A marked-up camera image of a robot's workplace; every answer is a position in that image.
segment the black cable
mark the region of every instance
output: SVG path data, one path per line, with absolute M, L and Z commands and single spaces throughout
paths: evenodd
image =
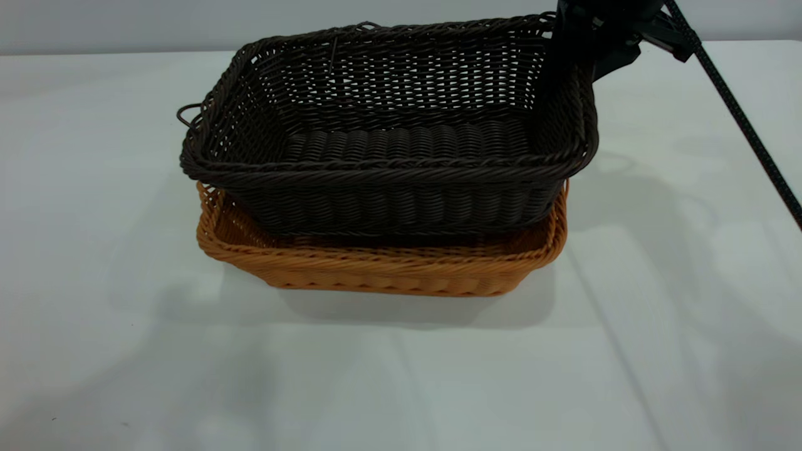
M 763 145 L 763 141 L 757 136 L 757 132 L 755 132 L 746 113 L 743 112 L 743 109 L 741 109 L 741 106 L 738 104 L 738 100 L 732 95 L 732 91 L 730 91 L 727 83 L 724 82 L 724 78 L 719 74 L 719 70 L 716 69 L 710 56 L 704 50 L 702 40 L 699 39 L 696 32 L 688 25 L 688 21 L 685 19 L 685 16 L 674 0 L 666 0 L 666 7 L 671 13 L 671 17 L 676 21 L 679 31 L 682 32 L 685 39 L 687 39 L 688 43 L 691 45 L 691 50 L 696 54 L 696 58 L 699 59 L 702 68 L 707 72 L 707 76 L 710 77 L 713 86 L 715 86 L 715 89 L 719 92 L 719 95 L 721 95 L 721 98 L 730 110 L 730 114 L 735 118 L 735 122 L 740 127 L 741 132 L 743 132 L 743 135 L 747 138 L 747 141 L 749 141 L 752 150 L 755 151 L 757 159 L 760 161 L 768 178 L 777 189 L 777 193 L 783 198 L 783 202 L 785 202 L 785 206 L 788 207 L 788 211 L 791 212 L 791 216 L 794 217 L 796 224 L 800 227 L 800 230 L 802 230 L 802 205 L 800 205 L 799 200 L 796 199 L 791 187 L 788 186 L 780 169 L 777 168 L 774 159 L 768 153 L 766 146 Z

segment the wicker basket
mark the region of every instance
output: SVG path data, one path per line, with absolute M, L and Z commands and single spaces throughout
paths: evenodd
M 494 296 L 562 251 L 567 186 L 529 230 L 484 238 L 315 238 L 268 235 L 225 192 L 198 183 L 198 244 L 279 288 Z
M 553 22 L 362 24 L 249 44 L 185 122 L 181 165 L 273 235 L 528 228 L 597 149 L 591 63 L 535 96 Z

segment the orange wicker basket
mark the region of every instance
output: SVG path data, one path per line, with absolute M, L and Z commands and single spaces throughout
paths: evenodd
M 494 296 L 560 254 L 565 200 L 528 230 L 473 238 L 271 237 L 222 190 L 198 184 L 200 248 L 279 288 L 405 295 Z

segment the dark brown wicker basket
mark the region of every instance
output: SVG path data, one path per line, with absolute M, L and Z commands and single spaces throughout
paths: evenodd
M 251 43 L 185 122 L 181 166 L 272 234 L 531 226 L 598 142 L 592 63 L 536 96 L 553 23 L 360 24 Z

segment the gray wall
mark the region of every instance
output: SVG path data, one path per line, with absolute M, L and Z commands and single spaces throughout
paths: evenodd
M 462 21 L 557 0 L 0 0 L 0 54 L 228 50 L 371 20 Z M 703 39 L 802 39 L 802 0 L 683 0 Z

